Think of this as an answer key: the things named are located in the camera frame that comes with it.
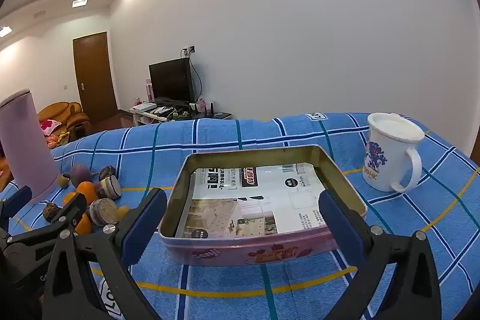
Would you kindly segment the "small mandarin orange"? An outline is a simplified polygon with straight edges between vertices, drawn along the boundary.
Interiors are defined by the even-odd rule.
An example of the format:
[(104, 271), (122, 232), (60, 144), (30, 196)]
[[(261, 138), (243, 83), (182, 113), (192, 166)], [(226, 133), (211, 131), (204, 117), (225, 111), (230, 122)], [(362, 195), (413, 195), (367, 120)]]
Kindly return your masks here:
[(74, 196), (76, 196), (76, 192), (70, 192), (68, 194), (65, 195), (64, 199), (63, 199), (63, 206), (65, 206), (68, 202), (70, 202), (72, 200), (72, 198)]

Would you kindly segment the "orange fruit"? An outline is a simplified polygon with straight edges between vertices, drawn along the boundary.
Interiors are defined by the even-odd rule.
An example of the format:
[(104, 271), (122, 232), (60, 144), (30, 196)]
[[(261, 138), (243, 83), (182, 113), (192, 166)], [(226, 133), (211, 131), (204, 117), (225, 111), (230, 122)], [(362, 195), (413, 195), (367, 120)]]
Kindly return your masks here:
[(89, 235), (93, 231), (93, 224), (87, 213), (84, 213), (75, 229), (78, 235)]
[(76, 192), (84, 195), (87, 205), (91, 205), (98, 199), (95, 185), (90, 181), (79, 183), (76, 187)]

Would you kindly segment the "round purple fruit with stem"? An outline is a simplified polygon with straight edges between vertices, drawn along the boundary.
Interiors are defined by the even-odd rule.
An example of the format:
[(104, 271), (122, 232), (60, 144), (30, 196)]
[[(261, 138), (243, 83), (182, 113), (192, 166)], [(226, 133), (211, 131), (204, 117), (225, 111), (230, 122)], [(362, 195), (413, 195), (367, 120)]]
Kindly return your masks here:
[(83, 163), (74, 164), (69, 172), (69, 176), (75, 188), (83, 182), (90, 182), (92, 180), (90, 169)]

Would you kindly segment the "cut purple yam slice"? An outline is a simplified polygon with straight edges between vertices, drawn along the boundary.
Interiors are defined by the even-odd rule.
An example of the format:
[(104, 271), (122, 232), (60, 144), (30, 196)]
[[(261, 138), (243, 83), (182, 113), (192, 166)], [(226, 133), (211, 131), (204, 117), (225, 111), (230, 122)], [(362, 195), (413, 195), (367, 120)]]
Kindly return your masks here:
[(95, 190), (99, 198), (116, 200), (122, 195), (120, 183), (114, 175), (109, 175), (96, 183)]

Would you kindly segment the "small tan round fruit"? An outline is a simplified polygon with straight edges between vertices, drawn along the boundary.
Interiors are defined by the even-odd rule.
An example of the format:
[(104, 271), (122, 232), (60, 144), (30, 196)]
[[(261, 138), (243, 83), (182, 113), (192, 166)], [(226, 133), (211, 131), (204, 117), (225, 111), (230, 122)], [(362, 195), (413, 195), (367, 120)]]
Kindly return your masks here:
[(120, 222), (128, 213), (130, 208), (127, 205), (122, 205), (116, 209), (116, 218)]

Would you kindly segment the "small brown wrinkled fruit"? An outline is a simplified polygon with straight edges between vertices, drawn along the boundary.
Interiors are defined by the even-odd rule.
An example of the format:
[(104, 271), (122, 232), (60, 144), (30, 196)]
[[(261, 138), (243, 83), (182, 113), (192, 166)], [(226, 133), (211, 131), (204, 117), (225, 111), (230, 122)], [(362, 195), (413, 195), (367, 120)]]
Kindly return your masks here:
[(57, 204), (53, 202), (47, 202), (42, 210), (42, 216), (48, 223), (52, 223), (59, 211), (60, 208)]

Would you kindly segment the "small olive round fruit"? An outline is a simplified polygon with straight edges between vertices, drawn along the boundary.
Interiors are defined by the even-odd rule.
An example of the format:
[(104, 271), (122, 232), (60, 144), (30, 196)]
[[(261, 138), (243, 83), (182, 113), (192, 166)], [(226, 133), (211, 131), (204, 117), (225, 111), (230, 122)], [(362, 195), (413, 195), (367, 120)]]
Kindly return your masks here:
[(71, 183), (70, 175), (68, 174), (62, 174), (57, 179), (57, 184), (62, 189), (67, 188), (70, 185), (70, 183)]

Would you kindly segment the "purple cylindrical container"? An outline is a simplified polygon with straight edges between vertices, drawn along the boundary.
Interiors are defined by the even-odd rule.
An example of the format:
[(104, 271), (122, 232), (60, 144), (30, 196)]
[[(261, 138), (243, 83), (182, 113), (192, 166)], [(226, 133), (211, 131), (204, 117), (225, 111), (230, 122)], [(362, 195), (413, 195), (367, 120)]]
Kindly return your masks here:
[(1, 101), (1, 146), (19, 187), (28, 186), (39, 202), (55, 188), (59, 170), (47, 147), (28, 89)]

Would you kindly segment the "orange leather sofa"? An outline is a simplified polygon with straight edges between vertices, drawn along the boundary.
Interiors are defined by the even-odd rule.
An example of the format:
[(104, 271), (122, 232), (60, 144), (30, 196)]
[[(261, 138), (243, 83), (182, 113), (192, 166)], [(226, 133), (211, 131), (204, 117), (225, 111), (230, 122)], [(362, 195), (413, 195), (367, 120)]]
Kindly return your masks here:
[(50, 104), (37, 113), (37, 119), (39, 123), (46, 119), (54, 119), (62, 123), (62, 126), (50, 136), (59, 136), (61, 132), (70, 132), (70, 136), (74, 136), (75, 130), (82, 129), (88, 133), (91, 129), (88, 115), (83, 111), (81, 104), (75, 101), (59, 101)]

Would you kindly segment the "blue plaid tablecloth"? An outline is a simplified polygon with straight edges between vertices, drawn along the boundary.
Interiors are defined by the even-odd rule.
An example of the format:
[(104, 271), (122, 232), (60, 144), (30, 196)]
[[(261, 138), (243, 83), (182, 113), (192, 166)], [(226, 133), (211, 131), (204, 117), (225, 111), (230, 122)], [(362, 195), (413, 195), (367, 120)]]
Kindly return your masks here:
[(3, 319), (477, 319), (479, 167), (400, 115), (196, 119), (47, 152), (103, 181), (30, 195), (52, 231)]

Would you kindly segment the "brown wooden door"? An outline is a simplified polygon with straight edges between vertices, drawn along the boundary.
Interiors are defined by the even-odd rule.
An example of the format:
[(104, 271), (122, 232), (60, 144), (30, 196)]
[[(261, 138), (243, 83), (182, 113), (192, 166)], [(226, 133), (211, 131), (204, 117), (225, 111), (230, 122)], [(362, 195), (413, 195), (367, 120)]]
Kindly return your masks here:
[(95, 124), (117, 114), (107, 33), (99, 32), (72, 41), (76, 81), (81, 105)]

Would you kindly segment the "white tv stand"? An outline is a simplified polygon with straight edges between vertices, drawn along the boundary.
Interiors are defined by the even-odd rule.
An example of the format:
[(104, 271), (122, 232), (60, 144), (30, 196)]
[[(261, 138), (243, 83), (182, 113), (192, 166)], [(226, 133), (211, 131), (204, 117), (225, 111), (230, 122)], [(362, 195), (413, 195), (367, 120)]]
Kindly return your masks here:
[(174, 121), (195, 120), (201, 118), (230, 119), (233, 115), (225, 112), (216, 112), (213, 105), (203, 111), (197, 110), (194, 106), (158, 106), (154, 103), (143, 102), (128, 110), (133, 116), (135, 126), (164, 124)]

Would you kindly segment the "pink metal tin box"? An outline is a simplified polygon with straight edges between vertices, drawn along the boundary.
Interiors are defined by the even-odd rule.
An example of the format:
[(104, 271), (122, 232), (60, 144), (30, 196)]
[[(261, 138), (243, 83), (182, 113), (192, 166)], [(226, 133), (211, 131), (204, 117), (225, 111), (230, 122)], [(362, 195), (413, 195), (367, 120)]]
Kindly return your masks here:
[(319, 210), (335, 190), (350, 209), (367, 206), (317, 145), (191, 154), (159, 225), (171, 258), (191, 266), (283, 262), (336, 249)]

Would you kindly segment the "black television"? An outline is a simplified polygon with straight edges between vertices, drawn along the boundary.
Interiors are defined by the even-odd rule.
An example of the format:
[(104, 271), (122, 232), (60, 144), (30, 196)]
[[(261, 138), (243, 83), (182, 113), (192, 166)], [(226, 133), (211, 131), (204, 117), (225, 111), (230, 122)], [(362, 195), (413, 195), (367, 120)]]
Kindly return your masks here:
[(188, 58), (178, 58), (149, 65), (155, 99), (194, 102), (191, 64)]

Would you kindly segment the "printed paper sheet in tin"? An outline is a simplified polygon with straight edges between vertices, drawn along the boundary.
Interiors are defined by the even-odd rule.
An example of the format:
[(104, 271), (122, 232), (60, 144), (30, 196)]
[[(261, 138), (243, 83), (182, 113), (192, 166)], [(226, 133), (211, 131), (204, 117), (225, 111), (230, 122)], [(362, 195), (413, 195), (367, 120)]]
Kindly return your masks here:
[(318, 206), (324, 190), (310, 163), (199, 168), (175, 236), (229, 240), (324, 227)]

